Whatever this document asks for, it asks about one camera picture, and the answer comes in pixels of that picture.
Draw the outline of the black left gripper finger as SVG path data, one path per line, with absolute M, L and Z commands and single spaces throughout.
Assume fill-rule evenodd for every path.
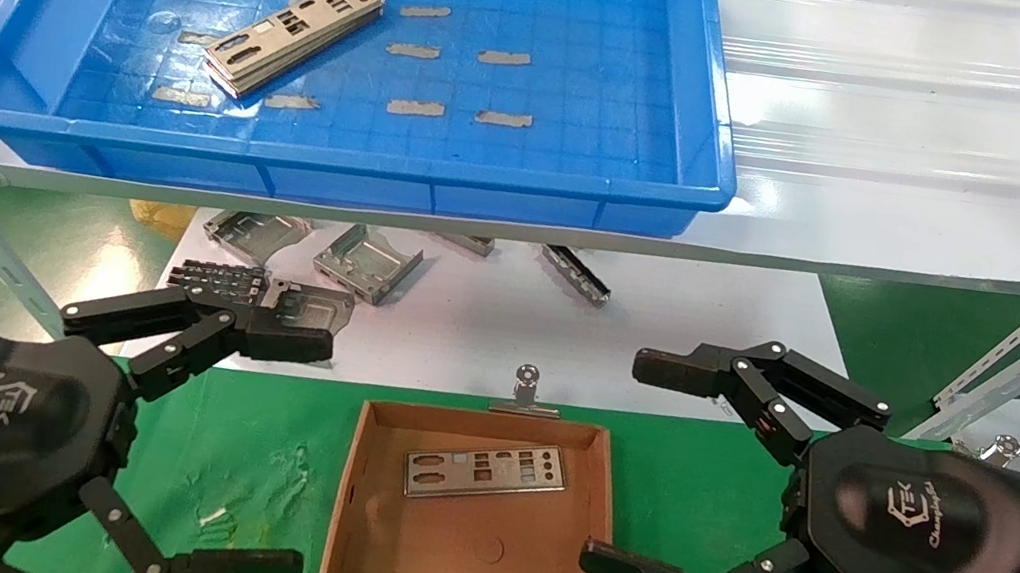
M 161 399 L 232 355 L 294 364 L 332 360 L 329 330 L 284 324 L 271 307 L 232 302 L 199 287 L 166 287 L 68 304 L 63 332 L 95 345 L 161 336 L 134 358 L 128 380 Z

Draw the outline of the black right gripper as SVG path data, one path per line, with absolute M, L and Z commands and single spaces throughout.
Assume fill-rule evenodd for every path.
M 843 376 L 777 341 L 635 353 L 638 383 L 724 398 L 776 463 L 800 467 L 788 527 L 800 541 L 783 540 L 727 573 L 1020 573 L 1020 474 L 886 438 L 891 405 Z M 792 406 L 840 432 L 811 442 Z M 593 538 L 580 569 L 686 573 Z

